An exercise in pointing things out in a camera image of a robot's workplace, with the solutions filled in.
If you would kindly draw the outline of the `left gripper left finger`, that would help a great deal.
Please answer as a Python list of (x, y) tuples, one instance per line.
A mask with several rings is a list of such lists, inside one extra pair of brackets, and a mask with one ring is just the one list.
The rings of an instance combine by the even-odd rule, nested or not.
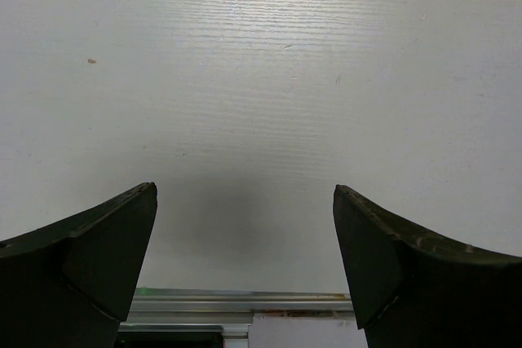
[(140, 185), (1, 242), (3, 347), (111, 347), (129, 314), (157, 214)]

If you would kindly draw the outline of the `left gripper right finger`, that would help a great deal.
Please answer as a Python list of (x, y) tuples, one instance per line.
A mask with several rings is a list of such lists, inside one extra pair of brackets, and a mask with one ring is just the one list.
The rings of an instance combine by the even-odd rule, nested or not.
[(520, 258), (445, 237), (343, 185), (333, 215), (368, 346), (520, 346)]

